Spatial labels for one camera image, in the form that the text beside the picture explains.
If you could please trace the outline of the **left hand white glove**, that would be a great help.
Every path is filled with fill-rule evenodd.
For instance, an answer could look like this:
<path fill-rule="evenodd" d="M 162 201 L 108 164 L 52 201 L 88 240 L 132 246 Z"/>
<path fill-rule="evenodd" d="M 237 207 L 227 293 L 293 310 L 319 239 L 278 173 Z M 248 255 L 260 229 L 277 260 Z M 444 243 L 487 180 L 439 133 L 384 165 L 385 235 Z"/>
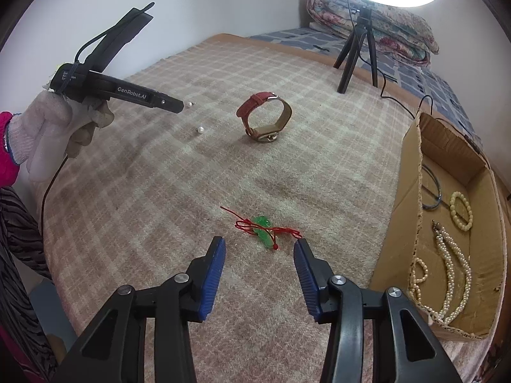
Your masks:
<path fill-rule="evenodd" d="M 11 156 L 19 168 L 27 165 L 33 182 L 48 180 L 62 158 L 76 157 L 91 143 L 95 129 L 114 120 L 105 100 L 87 97 L 79 103 L 48 90 L 23 113 L 12 115 L 7 135 Z"/>

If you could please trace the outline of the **left forearm pink sleeve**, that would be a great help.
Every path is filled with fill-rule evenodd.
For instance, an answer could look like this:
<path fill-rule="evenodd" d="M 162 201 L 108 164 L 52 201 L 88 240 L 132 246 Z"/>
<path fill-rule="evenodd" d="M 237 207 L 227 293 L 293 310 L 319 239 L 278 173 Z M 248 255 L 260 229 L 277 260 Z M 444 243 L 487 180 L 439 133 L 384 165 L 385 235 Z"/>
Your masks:
<path fill-rule="evenodd" d="M 11 156 L 8 142 L 8 125 L 13 118 L 10 112 L 2 112 L 0 116 L 1 124 L 1 152 L 0 152 L 0 187 L 8 187 L 14 184 L 19 173 L 19 165 L 15 163 Z"/>

